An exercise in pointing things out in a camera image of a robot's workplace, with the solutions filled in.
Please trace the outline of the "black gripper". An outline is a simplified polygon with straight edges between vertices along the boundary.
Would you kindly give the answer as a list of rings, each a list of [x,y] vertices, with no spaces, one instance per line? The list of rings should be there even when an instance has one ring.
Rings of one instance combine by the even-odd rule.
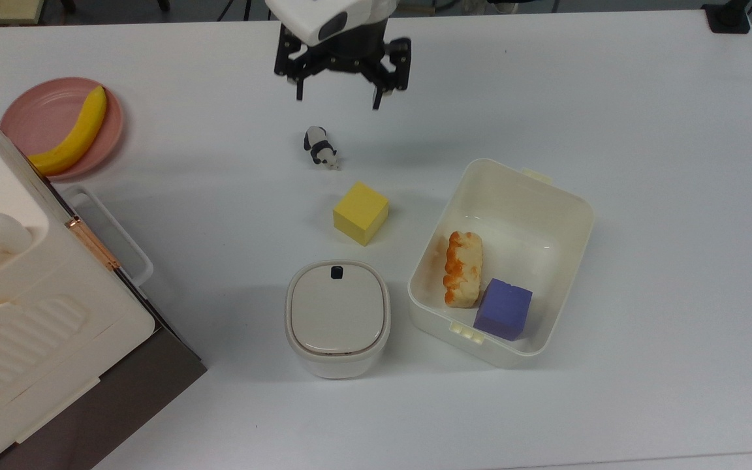
[[[384,43],[388,19],[350,29],[340,35],[310,46],[301,53],[304,43],[285,25],[280,26],[275,75],[284,77],[296,87],[296,100],[304,99],[304,83],[322,71],[357,72],[373,78],[373,109],[378,110],[382,98],[394,90],[406,90],[412,61],[409,37]]]

